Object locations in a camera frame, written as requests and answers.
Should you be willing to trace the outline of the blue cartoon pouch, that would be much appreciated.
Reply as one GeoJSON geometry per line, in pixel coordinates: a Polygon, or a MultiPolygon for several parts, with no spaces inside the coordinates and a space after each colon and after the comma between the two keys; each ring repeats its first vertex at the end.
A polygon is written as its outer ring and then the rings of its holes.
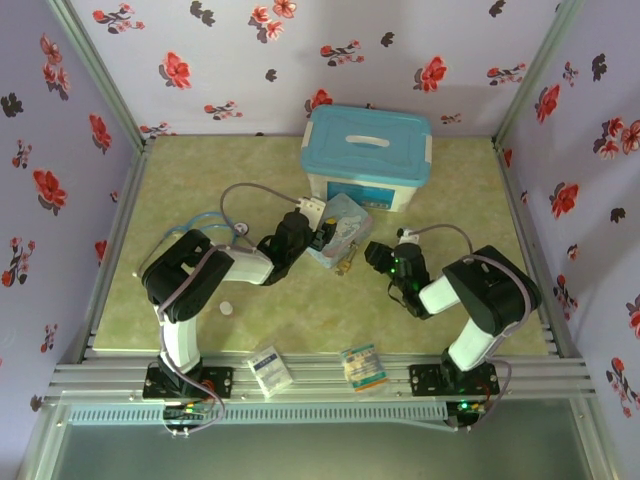
{"type": "Polygon", "coordinates": [[[310,248],[306,252],[325,268],[335,268],[344,259],[352,241],[361,244],[371,233],[373,228],[372,216],[354,200],[344,193],[339,193],[329,200],[321,218],[336,219],[336,230],[330,242],[322,251],[310,248]]]}

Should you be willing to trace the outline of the aluminium front rail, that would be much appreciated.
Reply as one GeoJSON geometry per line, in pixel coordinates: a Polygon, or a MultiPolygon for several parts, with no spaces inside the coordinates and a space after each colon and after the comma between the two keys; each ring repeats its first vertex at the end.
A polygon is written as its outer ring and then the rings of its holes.
{"type": "MultiPolygon", "coordinates": [[[[381,362],[389,381],[370,397],[356,394],[348,385],[337,354],[292,354],[283,357],[294,383],[272,398],[279,403],[409,401],[412,399],[410,367],[436,364],[436,356],[382,354],[381,362]]],[[[145,356],[91,354],[80,364],[60,364],[54,368],[44,394],[47,401],[80,396],[111,397],[115,402],[142,399],[147,367],[153,359],[145,356]]],[[[257,380],[243,354],[214,354],[203,360],[206,366],[234,369],[231,400],[257,403],[264,400],[257,380]]],[[[586,363],[577,358],[557,356],[516,356],[494,361],[496,377],[506,385],[505,400],[593,398],[595,387],[586,363]]]]}

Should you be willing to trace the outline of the aluminium table side rail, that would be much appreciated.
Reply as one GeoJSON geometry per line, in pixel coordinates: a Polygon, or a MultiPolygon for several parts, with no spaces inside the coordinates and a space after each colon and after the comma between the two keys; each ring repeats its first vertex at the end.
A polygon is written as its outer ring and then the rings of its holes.
{"type": "Polygon", "coordinates": [[[491,145],[498,162],[526,270],[535,281],[541,295],[541,304],[538,307],[540,321],[551,332],[556,353],[560,358],[581,358],[582,355],[571,337],[561,306],[553,295],[555,279],[549,273],[529,210],[520,200],[521,190],[517,182],[510,178],[509,168],[504,160],[503,147],[496,136],[491,137],[491,145]]]}
{"type": "Polygon", "coordinates": [[[144,140],[142,146],[132,152],[111,217],[95,208],[82,210],[85,214],[82,223],[72,236],[73,252],[84,253],[90,241],[105,241],[106,245],[102,256],[94,258],[95,264],[80,256],[63,269],[71,284],[56,302],[64,309],[57,316],[57,323],[68,334],[57,360],[59,364],[82,362],[90,337],[100,325],[153,145],[152,140],[144,140]]]}

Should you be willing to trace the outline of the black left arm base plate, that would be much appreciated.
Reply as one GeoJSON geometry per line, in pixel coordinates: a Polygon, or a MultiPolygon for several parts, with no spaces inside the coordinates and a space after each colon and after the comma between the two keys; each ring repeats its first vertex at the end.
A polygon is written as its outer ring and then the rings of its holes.
{"type": "MultiPolygon", "coordinates": [[[[233,387],[234,369],[231,367],[211,367],[196,365],[186,375],[218,394],[222,399],[229,399],[233,387]]],[[[147,368],[142,397],[154,399],[186,399],[205,398],[205,393],[188,382],[185,382],[166,365],[150,365],[147,368]]]]}

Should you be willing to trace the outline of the blue stethoscope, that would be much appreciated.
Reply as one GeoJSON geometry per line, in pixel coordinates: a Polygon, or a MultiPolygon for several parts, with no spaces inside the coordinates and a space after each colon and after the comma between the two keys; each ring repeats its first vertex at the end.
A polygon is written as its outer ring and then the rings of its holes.
{"type": "Polygon", "coordinates": [[[134,278],[141,278],[145,267],[150,263],[154,254],[162,245],[170,239],[179,239],[189,230],[196,229],[201,232],[211,229],[228,229],[232,233],[232,244],[235,244],[241,235],[249,233],[249,226],[244,222],[231,222],[228,225],[221,212],[206,211],[195,215],[184,224],[175,225],[166,230],[152,245],[152,248],[144,255],[138,266],[132,272],[134,278]]]}

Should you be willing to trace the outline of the white gauze box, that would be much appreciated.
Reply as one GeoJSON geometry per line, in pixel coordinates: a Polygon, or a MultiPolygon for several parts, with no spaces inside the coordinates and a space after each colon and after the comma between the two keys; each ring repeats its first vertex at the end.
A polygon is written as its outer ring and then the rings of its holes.
{"type": "Polygon", "coordinates": [[[266,399],[289,388],[294,380],[281,355],[269,346],[251,355],[247,364],[266,399]]]}

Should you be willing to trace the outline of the blue lid plastic storage box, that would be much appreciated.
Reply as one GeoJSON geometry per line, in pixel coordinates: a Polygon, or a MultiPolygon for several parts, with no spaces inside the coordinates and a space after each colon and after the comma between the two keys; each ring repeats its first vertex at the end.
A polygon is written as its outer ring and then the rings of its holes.
{"type": "Polygon", "coordinates": [[[429,181],[432,140],[423,116],[320,105],[308,119],[300,163],[314,197],[343,193],[362,207],[400,213],[429,181]]]}

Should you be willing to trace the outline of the clear plastic medical packet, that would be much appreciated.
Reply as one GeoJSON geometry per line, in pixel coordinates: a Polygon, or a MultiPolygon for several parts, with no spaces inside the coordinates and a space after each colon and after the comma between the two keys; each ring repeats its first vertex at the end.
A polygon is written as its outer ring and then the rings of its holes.
{"type": "Polygon", "coordinates": [[[356,393],[376,389],[389,381],[373,343],[343,350],[340,359],[345,379],[356,393]]]}

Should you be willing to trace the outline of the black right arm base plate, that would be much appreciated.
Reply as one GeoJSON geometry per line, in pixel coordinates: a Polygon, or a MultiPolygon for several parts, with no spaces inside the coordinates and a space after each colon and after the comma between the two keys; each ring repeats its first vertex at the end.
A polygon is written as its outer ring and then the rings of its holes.
{"type": "Polygon", "coordinates": [[[449,364],[415,364],[409,367],[412,395],[419,396],[494,396],[500,393],[493,364],[484,362],[461,372],[449,364]]]}

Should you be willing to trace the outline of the aluminium frame post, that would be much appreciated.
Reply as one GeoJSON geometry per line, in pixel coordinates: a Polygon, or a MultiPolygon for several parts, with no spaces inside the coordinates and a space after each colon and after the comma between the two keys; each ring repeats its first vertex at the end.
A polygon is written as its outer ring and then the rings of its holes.
{"type": "Polygon", "coordinates": [[[553,60],[556,51],[562,45],[585,2],[586,0],[562,0],[559,3],[554,19],[528,67],[521,86],[509,105],[496,134],[492,136],[492,143],[495,149],[502,144],[502,141],[512,129],[526,102],[532,95],[534,87],[553,60]]]}
{"type": "Polygon", "coordinates": [[[147,141],[139,132],[131,111],[71,4],[71,0],[45,0],[45,2],[64,30],[130,143],[137,152],[142,153],[147,141]]]}

